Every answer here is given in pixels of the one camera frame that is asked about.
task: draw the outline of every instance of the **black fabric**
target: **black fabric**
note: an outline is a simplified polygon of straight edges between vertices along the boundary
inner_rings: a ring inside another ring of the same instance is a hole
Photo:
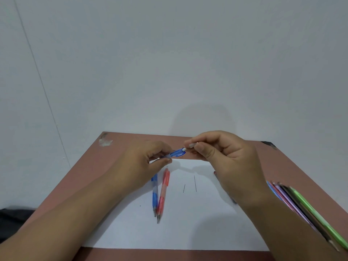
[[[14,235],[34,210],[0,210],[0,244]]]

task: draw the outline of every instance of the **hand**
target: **hand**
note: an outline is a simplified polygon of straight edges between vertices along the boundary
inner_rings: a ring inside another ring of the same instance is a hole
[[[196,142],[194,148],[187,151],[211,163],[222,188],[238,204],[253,203],[269,194],[253,145],[232,133],[210,131],[186,140],[184,146],[188,148]]]
[[[160,158],[173,149],[162,141],[133,142],[121,155],[107,174],[120,184],[122,195],[141,188],[172,159]]]

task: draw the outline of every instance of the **white paper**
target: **white paper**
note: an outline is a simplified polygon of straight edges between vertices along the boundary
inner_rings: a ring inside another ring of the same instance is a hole
[[[268,250],[238,205],[213,174],[210,163],[173,159],[162,219],[152,210],[152,185],[127,196],[84,246],[182,250]],[[163,171],[158,174],[159,193]]]

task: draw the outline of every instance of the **green pencil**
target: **green pencil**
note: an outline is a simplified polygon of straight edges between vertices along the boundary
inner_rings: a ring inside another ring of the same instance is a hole
[[[290,187],[299,201],[315,216],[315,218],[329,231],[336,241],[345,249],[348,249],[348,243],[343,239],[335,229],[309,204],[309,202],[294,188]]]

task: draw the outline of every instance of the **red-brown tabletop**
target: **red-brown tabletop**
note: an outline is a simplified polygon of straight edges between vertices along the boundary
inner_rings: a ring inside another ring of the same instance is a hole
[[[128,144],[135,139],[162,140],[170,144],[173,149],[179,149],[182,147],[183,141],[189,138],[103,132],[24,225],[37,219],[104,174]],[[103,144],[111,140],[110,145]],[[296,188],[342,237],[348,238],[348,214],[331,197],[280,150],[259,141],[250,142],[255,145],[258,151],[266,179],[275,182],[280,181]],[[186,154],[181,158],[192,159],[190,154]],[[117,259],[132,261],[141,259],[152,261],[154,256],[157,259],[163,258],[167,261],[274,260],[270,252],[262,251],[104,249],[89,247],[82,247],[74,260],[107,261]]]

